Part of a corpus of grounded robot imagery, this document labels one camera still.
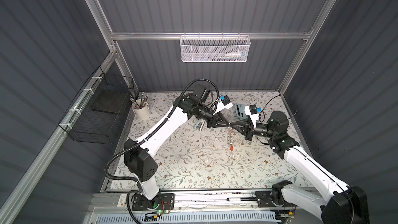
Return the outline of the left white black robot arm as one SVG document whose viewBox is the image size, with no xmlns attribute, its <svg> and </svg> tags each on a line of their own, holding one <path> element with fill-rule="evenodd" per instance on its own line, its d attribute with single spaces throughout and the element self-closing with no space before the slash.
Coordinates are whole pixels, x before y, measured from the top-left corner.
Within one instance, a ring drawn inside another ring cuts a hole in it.
<svg viewBox="0 0 398 224">
<path fill-rule="evenodd" d="M 192 116 L 212 121 L 221 115 L 222 110 L 233 106 L 226 95 L 217 95 L 207 106 L 204 102 L 208 95 L 209 90 L 201 85 L 197 85 L 192 93 L 183 92 L 156 125 L 136 141 L 128 139 L 125 142 L 125 149 L 131 150 L 123 155 L 124 164 L 134 175 L 140 194 L 147 201 L 157 201 L 160 198 L 160 189 L 154 176 L 158 164 L 154 157 L 163 143 Z"/>
</svg>

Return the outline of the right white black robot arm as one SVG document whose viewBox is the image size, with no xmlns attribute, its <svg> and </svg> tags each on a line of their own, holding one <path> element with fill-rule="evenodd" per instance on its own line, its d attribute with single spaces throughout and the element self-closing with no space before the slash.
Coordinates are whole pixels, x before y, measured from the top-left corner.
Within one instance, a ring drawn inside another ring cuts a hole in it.
<svg viewBox="0 0 398 224">
<path fill-rule="evenodd" d="M 370 223 L 366 193 L 358 186 L 351 187 L 338 179 L 317 161 L 300 144 L 287 134 L 289 120 L 285 113 L 274 111 L 267 123 L 258 123 L 258 116 L 248 115 L 246 121 L 230 123 L 247 140 L 254 136 L 267 138 L 271 150 L 294 166 L 317 189 L 315 196 L 283 180 L 272 186 L 270 199 L 275 206 L 294 204 L 319 218 L 324 224 Z"/>
</svg>

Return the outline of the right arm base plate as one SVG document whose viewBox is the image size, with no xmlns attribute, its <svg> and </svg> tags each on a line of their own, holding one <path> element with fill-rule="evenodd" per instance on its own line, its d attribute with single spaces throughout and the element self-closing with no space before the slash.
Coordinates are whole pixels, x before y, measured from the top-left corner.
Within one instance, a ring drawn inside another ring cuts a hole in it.
<svg viewBox="0 0 398 224">
<path fill-rule="evenodd" d="M 258 207 L 277 207 L 280 204 L 279 194 L 276 190 L 261 190 L 255 192 Z"/>
</svg>

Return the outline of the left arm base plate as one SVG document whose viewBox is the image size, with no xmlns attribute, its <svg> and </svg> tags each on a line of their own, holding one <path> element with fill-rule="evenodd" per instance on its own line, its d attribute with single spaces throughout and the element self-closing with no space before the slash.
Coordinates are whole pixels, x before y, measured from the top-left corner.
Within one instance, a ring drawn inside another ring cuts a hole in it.
<svg viewBox="0 0 398 224">
<path fill-rule="evenodd" d="M 148 200 L 140 194 L 135 194 L 132 199 L 133 211 L 158 211 L 173 210 L 175 203 L 175 194 L 160 193 L 154 199 Z"/>
</svg>

